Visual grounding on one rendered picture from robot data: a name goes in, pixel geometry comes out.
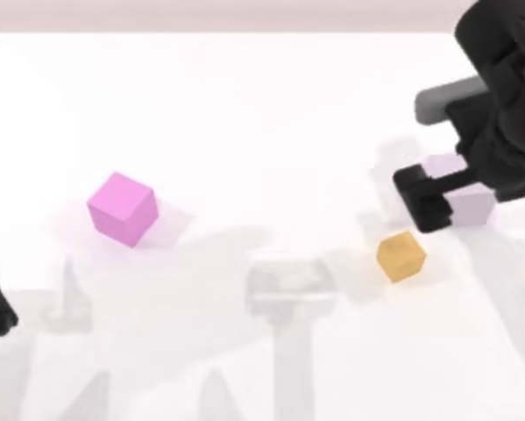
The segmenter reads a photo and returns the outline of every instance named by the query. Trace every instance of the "cube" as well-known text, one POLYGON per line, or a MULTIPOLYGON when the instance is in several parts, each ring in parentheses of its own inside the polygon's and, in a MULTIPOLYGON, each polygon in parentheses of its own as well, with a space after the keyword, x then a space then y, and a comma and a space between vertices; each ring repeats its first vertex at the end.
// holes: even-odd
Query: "cube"
MULTIPOLYGON (((422 166, 427 175, 438 178, 465 169, 466 162, 457 154, 432 155, 422 166)), ((450 191, 445 198, 453 209, 452 224, 461 226, 485 224, 497 203, 493 191, 480 182, 450 191)))
POLYGON ((88 200, 97 231, 134 247, 159 217, 153 189, 114 173, 88 200))
POLYGON ((400 282, 422 270, 426 252, 410 232, 403 232, 379 244, 377 262, 391 280, 400 282))

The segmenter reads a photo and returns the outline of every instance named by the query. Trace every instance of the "white table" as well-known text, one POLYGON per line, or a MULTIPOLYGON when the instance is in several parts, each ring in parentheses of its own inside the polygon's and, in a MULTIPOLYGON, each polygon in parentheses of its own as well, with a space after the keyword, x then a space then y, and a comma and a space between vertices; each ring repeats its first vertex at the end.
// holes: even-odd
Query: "white table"
POLYGON ((469 75, 444 35, 0 35, 0 282, 35 320, 48 303, 24 291, 71 256, 95 309, 90 334, 38 337, 22 421, 102 370, 111 419, 192 419, 212 369, 272 419, 272 332, 245 309, 267 249, 317 256, 341 290, 312 326, 316 419, 525 420, 525 201, 415 234, 426 267, 395 287, 373 260, 415 233, 392 171, 457 140, 417 125, 414 95, 469 75), (85 209, 112 171, 162 202, 134 250, 85 209))

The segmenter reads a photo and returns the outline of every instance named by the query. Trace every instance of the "light pink cube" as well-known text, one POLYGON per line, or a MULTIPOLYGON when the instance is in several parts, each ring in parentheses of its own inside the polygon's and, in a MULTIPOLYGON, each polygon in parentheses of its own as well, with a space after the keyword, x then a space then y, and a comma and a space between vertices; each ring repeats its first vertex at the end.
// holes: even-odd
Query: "light pink cube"
POLYGON ((87 202, 97 231, 134 247, 159 217, 153 189, 114 173, 87 202))
MULTIPOLYGON (((466 162, 457 154, 432 155, 422 166, 427 175, 438 178, 465 169, 466 162)), ((454 225, 483 225, 496 204, 493 191, 480 182, 453 190, 445 198, 453 209, 454 225)))

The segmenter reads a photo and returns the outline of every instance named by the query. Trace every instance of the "black mechanical arm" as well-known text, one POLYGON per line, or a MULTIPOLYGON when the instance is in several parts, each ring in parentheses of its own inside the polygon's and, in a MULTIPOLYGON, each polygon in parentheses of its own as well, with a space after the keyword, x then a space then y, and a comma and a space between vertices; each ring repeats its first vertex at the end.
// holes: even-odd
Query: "black mechanical arm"
MULTIPOLYGON (((449 119, 467 168, 433 179, 414 165, 393 177, 421 232, 451 225, 443 197, 449 191, 481 182, 499 202, 525 197, 525 0, 478 0, 459 20, 455 37, 479 76, 431 89, 438 102, 445 89, 441 103, 431 104, 439 115, 421 122, 449 119)), ((416 103, 427 95, 419 94, 416 103)))

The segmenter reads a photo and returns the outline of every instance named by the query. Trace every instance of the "magenta cube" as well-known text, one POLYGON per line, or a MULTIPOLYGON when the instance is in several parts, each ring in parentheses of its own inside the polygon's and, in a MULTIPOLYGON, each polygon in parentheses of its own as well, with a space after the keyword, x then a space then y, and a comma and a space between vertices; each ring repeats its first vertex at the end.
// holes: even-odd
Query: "magenta cube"
MULTIPOLYGON (((457 154, 432 155, 423 163, 424 171, 433 178, 466 168, 465 160, 457 154)), ((483 225, 496 204, 492 190, 479 182, 444 195, 453 209, 454 225, 483 225)))
POLYGON ((134 247, 159 217, 153 189, 114 173, 87 202, 97 231, 134 247))

